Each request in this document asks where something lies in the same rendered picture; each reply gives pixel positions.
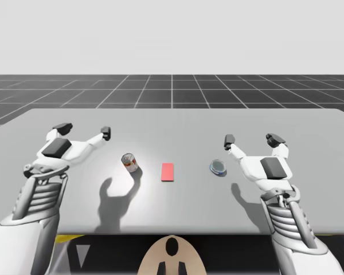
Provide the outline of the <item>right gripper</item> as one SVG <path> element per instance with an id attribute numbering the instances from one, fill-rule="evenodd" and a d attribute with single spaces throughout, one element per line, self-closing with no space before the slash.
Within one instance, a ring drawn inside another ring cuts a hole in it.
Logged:
<path id="1" fill-rule="evenodd" d="M 274 133 L 266 134 L 267 144 L 272 148 L 272 156 L 246 156 L 235 145 L 235 137 L 232 134 L 225 135 L 224 149 L 236 161 L 243 171 L 244 176 L 255 183 L 262 191 L 270 191 L 273 188 L 291 191 L 289 180 L 292 171 L 285 159 L 289 156 L 286 141 Z"/>

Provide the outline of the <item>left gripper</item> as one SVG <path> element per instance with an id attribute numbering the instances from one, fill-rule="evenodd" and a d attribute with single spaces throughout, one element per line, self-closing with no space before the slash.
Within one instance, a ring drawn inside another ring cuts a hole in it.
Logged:
<path id="1" fill-rule="evenodd" d="M 70 133 L 72 123 L 55 125 L 46 135 L 45 145 L 37 152 L 36 169 L 44 172 L 65 166 L 80 165 L 89 153 L 104 146 L 111 140 L 111 127 L 104 126 L 100 133 L 86 141 L 63 138 Z"/>

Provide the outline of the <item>blue flat can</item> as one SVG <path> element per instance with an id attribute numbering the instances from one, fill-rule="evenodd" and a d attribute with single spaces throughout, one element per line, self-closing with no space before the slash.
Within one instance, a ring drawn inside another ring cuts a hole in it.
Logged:
<path id="1" fill-rule="evenodd" d="M 224 175 L 226 173 L 226 165 L 223 161 L 215 159 L 209 165 L 209 168 L 212 173 L 215 175 Z"/>

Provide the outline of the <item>red and white can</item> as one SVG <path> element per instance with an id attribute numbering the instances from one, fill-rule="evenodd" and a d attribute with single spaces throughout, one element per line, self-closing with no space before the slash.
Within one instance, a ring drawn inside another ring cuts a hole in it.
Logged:
<path id="1" fill-rule="evenodd" d="M 121 161 L 129 173 L 135 172 L 139 167 L 132 153 L 124 154 Z"/>

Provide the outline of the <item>pink pad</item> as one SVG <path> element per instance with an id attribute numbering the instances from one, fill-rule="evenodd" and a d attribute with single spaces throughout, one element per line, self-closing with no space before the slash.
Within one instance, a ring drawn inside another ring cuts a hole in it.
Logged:
<path id="1" fill-rule="evenodd" d="M 174 164 L 173 163 L 162 163 L 161 181 L 162 182 L 174 181 Z"/>

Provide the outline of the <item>tan robot part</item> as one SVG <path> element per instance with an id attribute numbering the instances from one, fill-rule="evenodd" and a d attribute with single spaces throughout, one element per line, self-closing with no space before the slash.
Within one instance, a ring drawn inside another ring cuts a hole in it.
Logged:
<path id="1" fill-rule="evenodd" d="M 168 235 L 144 255 L 137 275 L 207 275 L 202 259 L 185 239 Z"/>

